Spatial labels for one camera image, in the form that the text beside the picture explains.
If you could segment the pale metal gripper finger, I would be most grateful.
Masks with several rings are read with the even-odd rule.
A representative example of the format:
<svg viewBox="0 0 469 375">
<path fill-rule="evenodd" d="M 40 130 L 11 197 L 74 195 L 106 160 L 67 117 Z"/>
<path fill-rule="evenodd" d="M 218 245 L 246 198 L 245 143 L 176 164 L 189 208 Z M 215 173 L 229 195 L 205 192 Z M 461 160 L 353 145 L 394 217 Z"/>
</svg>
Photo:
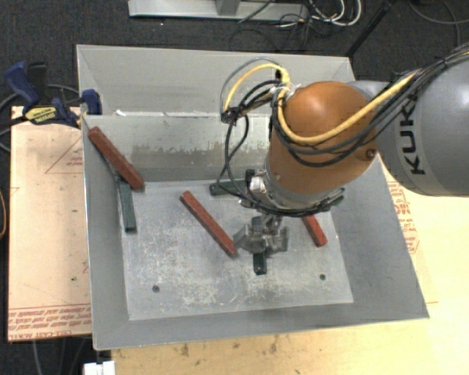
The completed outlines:
<svg viewBox="0 0 469 375">
<path fill-rule="evenodd" d="M 242 229 L 233 236 L 233 242 L 237 249 L 243 249 L 251 254 L 255 253 L 255 243 L 251 226 L 243 226 Z"/>
<path fill-rule="evenodd" d="M 287 227 L 279 227 L 272 233 L 271 250 L 273 253 L 288 250 L 289 231 Z"/>
</svg>

